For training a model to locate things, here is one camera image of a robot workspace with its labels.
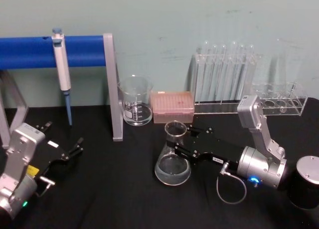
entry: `cable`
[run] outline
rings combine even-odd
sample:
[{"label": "cable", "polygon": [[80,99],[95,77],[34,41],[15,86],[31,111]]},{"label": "cable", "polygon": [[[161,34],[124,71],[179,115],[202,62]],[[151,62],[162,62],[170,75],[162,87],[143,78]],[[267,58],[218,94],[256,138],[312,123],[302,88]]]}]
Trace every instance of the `cable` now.
[{"label": "cable", "polygon": [[220,193],[219,193],[219,190],[218,190],[218,176],[217,176],[217,180],[216,180],[216,190],[217,190],[217,195],[218,195],[218,197],[219,197],[224,203],[227,203],[227,204],[235,205],[235,204],[241,203],[243,200],[245,200],[246,195],[247,195],[247,188],[246,188],[245,183],[244,183],[243,180],[241,180],[239,177],[234,176],[234,175],[231,175],[230,173],[227,173],[227,174],[225,174],[225,175],[230,176],[230,177],[235,178],[235,179],[237,179],[238,181],[240,181],[241,184],[244,185],[245,194],[244,194],[243,198],[240,199],[240,200],[237,201],[237,202],[232,203],[232,202],[227,202],[227,201],[225,201],[225,200],[221,197],[221,195],[220,195]]}]

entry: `blue led light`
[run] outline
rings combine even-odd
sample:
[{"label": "blue led light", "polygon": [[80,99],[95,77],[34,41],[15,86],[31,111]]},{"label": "blue led light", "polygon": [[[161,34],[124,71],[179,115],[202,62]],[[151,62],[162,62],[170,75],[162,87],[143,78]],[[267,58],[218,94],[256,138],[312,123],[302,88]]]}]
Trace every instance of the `blue led light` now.
[{"label": "blue led light", "polygon": [[255,177],[251,177],[249,180],[254,183],[259,183],[259,180]]}]

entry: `wall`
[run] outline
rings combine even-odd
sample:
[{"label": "wall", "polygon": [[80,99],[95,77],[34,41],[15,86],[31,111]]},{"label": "wall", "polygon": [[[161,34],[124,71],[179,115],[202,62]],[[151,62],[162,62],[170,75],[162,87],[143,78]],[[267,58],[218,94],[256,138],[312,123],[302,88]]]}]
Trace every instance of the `wall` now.
[{"label": "wall", "polygon": [[[155,90],[183,90],[198,43],[236,40],[263,54],[256,81],[268,78],[270,57],[288,52],[287,80],[319,98],[318,0],[0,0],[0,37],[115,37],[120,78],[145,74]],[[55,69],[13,70],[29,106],[63,104]],[[72,68],[72,105],[103,104],[103,68]]]}]

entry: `glass beaker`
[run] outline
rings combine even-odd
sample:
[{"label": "glass beaker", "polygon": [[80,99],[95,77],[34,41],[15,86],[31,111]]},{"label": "glass beaker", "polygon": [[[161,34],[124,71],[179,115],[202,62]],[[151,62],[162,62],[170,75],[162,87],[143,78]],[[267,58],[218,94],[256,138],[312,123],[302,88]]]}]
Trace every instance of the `glass beaker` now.
[{"label": "glass beaker", "polygon": [[[185,124],[179,121],[166,123],[166,139],[183,145],[183,137],[187,132]],[[177,186],[187,181],[190,176],[188,160],[175,154],[175,150],[165,143],[155,165],[155,175],[164,184]]]},{"label": "glass beaker", "polygon": [[146,77],[132,75],[118,83],[123,119],[130,125],[142,126],[151,121],[153,113],[150,94],[153,84]]}]

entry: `white sticker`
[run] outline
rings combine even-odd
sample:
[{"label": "white sticker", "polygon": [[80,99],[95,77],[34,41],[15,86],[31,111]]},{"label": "white sticker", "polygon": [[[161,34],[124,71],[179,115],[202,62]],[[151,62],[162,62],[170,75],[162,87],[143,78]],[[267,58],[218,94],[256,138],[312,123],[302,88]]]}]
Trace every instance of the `white sticker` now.
[{"label": "white sticker", "polygon": [[218,162],[218,163],[220,163],[220,164],[223,164],[223,163],[224,163],[223,160],[221,160],[221,159],[219,159],[219,158],[215,158],[215,157],[213,157],[213,161]]},{"label": "white sticker", "polygon": [[125,116],[128,118],[132,118],[132,113],[130,111],[125,110]]},{"label": "white sticker", "polygon": [[51,145],[52,147],[55,147],[55,148],[57,148],[59,146],[58,144],[53,143],[52,141],[49,141],[48,144]]}]

